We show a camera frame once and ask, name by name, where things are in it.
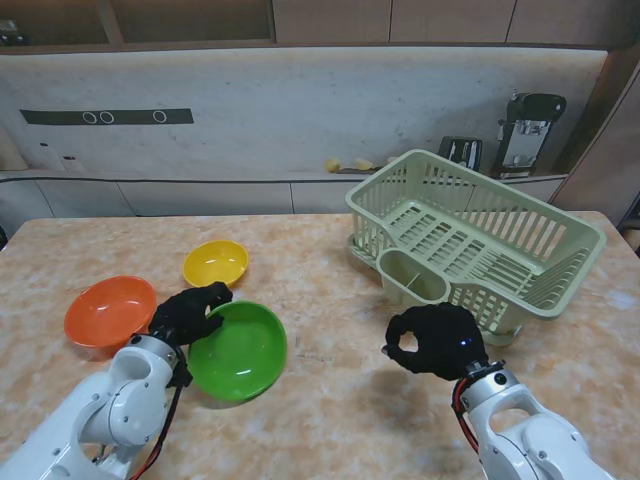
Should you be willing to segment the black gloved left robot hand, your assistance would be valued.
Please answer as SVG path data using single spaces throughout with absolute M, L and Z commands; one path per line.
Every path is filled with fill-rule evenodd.
M 171 346 L 190 345 L 206 338 L 223 323 L 219 314 L 207 316 L 230 303 L 233 293 L 223 282 L 186 289 L 160 304 L 149 325 L 149 334 Z

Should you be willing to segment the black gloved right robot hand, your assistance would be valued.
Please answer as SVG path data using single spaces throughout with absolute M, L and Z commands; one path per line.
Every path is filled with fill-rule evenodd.
M 448 302 L 415 306 L 391 318 L 383 353 L 414 374 L 456 381 L 475 363 L 489 364 L 476 321 L 467 309 Z

